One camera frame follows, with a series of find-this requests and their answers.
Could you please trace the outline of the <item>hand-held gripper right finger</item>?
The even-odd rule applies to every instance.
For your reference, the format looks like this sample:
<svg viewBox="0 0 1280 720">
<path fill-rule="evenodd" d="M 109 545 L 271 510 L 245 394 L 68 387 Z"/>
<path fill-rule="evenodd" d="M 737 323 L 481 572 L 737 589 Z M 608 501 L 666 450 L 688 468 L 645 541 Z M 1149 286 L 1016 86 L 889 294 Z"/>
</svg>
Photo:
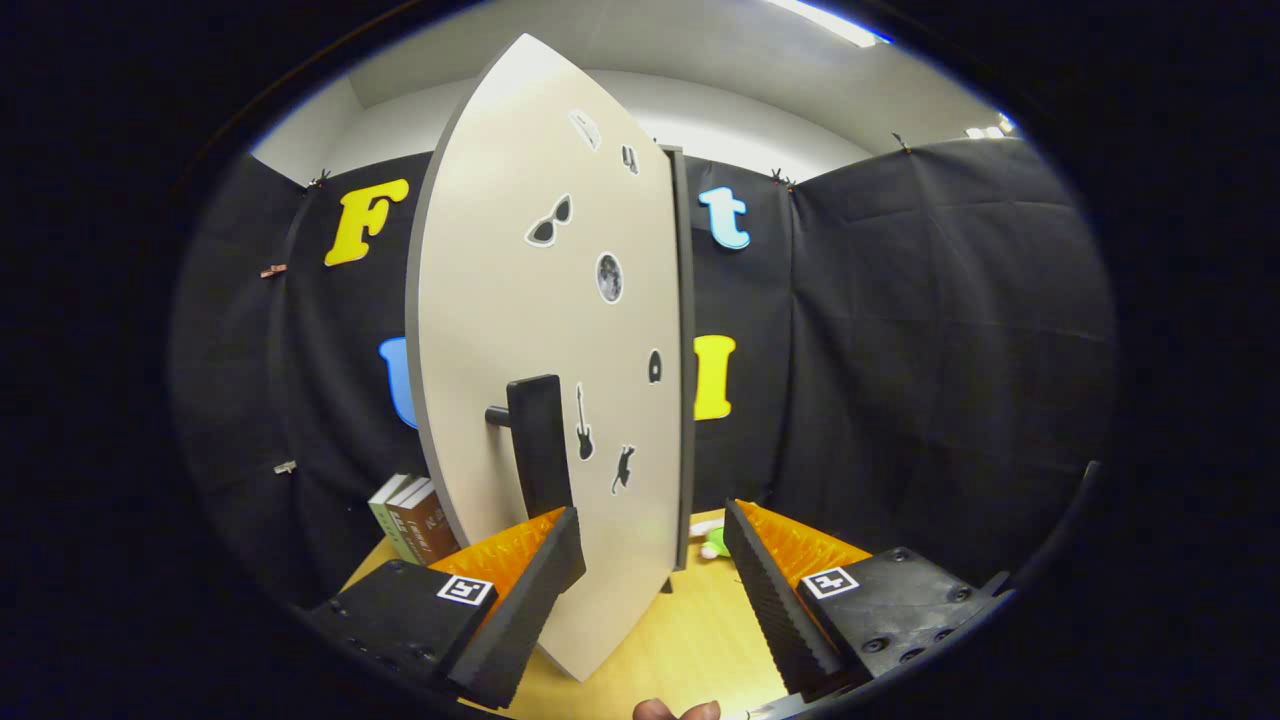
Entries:
<svg viewBox="0 0 1280 720">
<path fill-rule="evenodd" d="M 905 546 L 878 553 L 755 503 L 724 506 L 724 542 L 790 694 L 872 691 L 931 661 L 1014 596 Z"/>
</svg>

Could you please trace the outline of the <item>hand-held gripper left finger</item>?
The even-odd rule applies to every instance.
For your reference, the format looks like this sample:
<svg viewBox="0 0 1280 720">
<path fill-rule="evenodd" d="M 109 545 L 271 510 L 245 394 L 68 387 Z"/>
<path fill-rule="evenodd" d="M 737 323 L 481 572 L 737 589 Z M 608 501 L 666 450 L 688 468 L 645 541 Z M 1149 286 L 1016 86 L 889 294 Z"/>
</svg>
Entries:
<svg viewBox="0 0 1280 720">
<path fill-rule="evenodd" d="M 321 638 L 449 711 L 511 706 L 556 601 L 585 573 L 567 506 L 428 566 L 389 560 L 302 612 Z"/>
</svg>

